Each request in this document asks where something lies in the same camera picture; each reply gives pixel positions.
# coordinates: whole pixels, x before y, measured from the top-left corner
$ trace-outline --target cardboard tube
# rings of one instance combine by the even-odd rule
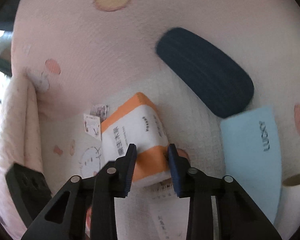
[[[281,198],[274,222],[282,240],[288,240],[300,226],[300,174],[282,182]]]

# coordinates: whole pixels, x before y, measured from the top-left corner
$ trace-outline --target light blue box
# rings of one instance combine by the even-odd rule
[[[220,124],[226,174],[234,177],[273,224],[281,191],[281,152],[272,108],[265,106]]]

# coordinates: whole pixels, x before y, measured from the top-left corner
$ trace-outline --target small printed packet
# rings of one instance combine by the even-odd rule
[[[86,133],[101,141],[100,117],[89,114],[83,114],[83,119]]]
[[[107,118],[108,106],[104,104],[94,105],[91,108],[90,115],[100,117],[100,122],[103,122]]]

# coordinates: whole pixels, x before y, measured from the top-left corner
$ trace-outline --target metal screw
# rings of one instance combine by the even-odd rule
[[[117,169],[116,168],[109,168],[109,169],[107,169],[107,173],[108,174],[115,174],[117,172]]]
[[[78,181],[80,180],[80,177],[79,176],[73,176],[72,178],[71,178],[71,182],[72,183],[77,183]]]
[[[198,170],[196,168],[191,167],[191,168],[188,169],[188,172],[190,174],[196,174],[198,172]]]
[[[233,181],[233,178],[231,176],[225,176],[225,182],[231,183]]]

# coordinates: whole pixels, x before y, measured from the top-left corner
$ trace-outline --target orange and white package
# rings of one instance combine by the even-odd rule
[[[155,105],[143,93],[136,93],[101,124],[106,163],[137,146],[132,185],[146,187],[171,177],[166,160],[168,139]]]

